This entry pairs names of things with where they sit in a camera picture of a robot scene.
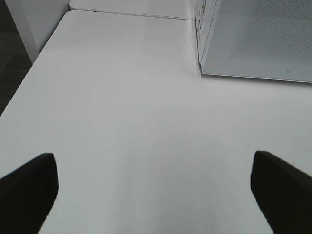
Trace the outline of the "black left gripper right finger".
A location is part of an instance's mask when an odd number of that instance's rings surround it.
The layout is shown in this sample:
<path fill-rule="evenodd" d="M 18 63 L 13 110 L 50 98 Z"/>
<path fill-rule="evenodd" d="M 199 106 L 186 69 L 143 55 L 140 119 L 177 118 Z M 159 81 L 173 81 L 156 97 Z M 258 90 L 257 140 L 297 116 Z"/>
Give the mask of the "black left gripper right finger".
<path fill-rule="evenodd" d="M 312 232 L 310 175 L 267 151 L 256 151 L 250 187 L 273 233 Z"/>

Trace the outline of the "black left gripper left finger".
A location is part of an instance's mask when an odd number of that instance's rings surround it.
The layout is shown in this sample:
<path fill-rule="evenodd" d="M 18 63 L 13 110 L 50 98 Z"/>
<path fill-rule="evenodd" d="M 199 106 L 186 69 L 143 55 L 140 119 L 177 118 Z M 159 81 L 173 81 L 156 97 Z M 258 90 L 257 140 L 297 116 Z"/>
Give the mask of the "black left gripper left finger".
<path fill-rule="evenodd" d="M 41 154 L 0 179 L 0 232 L 37 234 L 59 191 L 53 153 Z"/>

